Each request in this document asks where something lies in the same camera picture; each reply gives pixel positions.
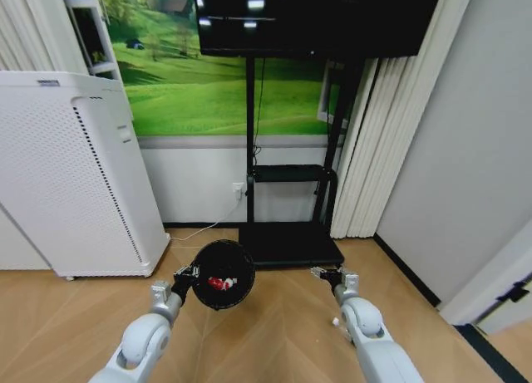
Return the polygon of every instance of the wooden floor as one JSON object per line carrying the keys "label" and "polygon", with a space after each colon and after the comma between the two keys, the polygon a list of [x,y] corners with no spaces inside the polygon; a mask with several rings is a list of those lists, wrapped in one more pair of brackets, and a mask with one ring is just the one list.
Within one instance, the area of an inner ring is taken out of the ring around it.
{"label": "wooden floor", "polygon": [[[186,236],[190,229],[170,230]],[[0,273],[0,381],[84,382],[102,368],[127,325],[147,312],[150,282],[172,279],[201,246],[237,238],[211,229],[172,242],[154,277],[66,282],[51,272]],[[404,278],[371,240],[338,245],[359,273],[395,340],[427,382],[492,382],[495,373]],[[237,307],[215,312],[191,292],[150,381],[364,381],[353,346],[332,326],[338,307],[308,270],[259,272]]]}
{"label": "wooden floor", "polygon": [[486,338],[526,380],[532,381],[532,320]]}

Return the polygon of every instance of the television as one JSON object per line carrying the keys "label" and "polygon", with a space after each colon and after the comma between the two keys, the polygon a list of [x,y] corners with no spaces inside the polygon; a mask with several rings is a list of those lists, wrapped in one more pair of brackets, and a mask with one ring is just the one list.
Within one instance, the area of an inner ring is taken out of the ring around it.
{"label": "television", "polygon": [[438,0],[195,0],[201,52],[397,57],[419,52]]}

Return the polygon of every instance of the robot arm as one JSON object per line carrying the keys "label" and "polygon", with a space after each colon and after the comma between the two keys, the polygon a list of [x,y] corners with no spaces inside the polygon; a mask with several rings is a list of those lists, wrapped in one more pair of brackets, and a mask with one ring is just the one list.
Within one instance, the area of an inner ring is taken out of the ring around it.
{"label": "robot arm", "polygon": [[311,271],[331,284],[366,381],[423,382],[410,357],[393,341],[378,308],[358,296],[357,274],[342,269]]}
{"label": "robot arm", "polygon": [[89,383],[144,383],[170,340],[171,327],[185,303],[186,293],[198,277],[195,267],[175,273],[175,284],[156,281],[151,286],[150,313],[134,320],[104,369]]}

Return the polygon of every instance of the black baseboard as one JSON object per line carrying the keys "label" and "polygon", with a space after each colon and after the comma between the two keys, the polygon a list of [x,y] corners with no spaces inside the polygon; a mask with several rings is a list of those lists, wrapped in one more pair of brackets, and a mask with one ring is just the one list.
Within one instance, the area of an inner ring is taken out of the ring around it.
{"label": "black baseboard", "polygon": [[471,347],[484,358],[484,361],[499,375],[502,381],[512,383],[528,382],[475,327],[467,324],[455,328],[469,342]]}
{"label": "black baseboard", "polygon": [[[213,223],[163,223],[165,228],[205,228]],[[240,228],[245,223],[217,223],[213,228]]]}
{"label": "black baseboard", "polygon": [[394,252],[379,235],[375,233],[373,239],[433,307],[436,307],[441,303],[440,298],[410,269],[410,267],[405,264],[404,261],[401,260],[396,252]]}

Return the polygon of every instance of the power outlet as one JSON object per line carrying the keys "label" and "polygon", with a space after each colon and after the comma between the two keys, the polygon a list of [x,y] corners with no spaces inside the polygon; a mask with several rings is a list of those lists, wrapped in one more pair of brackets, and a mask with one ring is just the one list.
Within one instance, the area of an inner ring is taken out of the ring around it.
{"label": "power outlet", "polygon": [[244,182],[233,182],[233,193],[234,197],[237,200],[242,199],[242,188],[244,187]]}

